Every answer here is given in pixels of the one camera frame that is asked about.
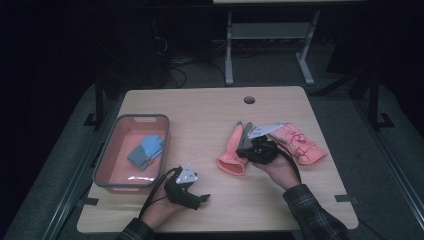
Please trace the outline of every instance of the sleeve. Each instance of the sleeve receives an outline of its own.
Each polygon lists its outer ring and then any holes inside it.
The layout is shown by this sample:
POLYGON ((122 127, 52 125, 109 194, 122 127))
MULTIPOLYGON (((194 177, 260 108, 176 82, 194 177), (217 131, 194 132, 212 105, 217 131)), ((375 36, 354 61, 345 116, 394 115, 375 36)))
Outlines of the sleeve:
POLYGON ((283 197, 304 239, 349 239, 346 226, 321 207, 305 184, 288 189, 283 197))
POLYGON ((131 222, 119 233, 116 240, 150 240, 154 231, 147 224, 138 218, 133 218, 131 222))

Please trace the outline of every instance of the dark background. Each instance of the dark background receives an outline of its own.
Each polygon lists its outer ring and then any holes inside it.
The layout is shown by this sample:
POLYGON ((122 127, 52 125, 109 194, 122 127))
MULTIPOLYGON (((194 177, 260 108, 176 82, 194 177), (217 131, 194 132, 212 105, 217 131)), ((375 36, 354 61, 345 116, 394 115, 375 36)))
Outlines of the dark background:
MULTIPOLYGON (((399 2, 370 1, 349 14, 327 9, 314 41, 336 41, 329 71, 348 74, 374 59, 380 81, 423 134, 423 6, 399 2)), ((104 79, 110 98, 129 89, 160 88, 168 79, 172 51, 201 53, 198 57, 207 61, 210 40, 225 38, 225 13, 170 11, 156 18, 154 11, 107 10, 108 3, 0 0, 2 236, 96 79, 104 79), (171 54, 156 54, 154 36, 169 40, 171 54)), ((240 16, 249 19, 249 14, 240 16)))

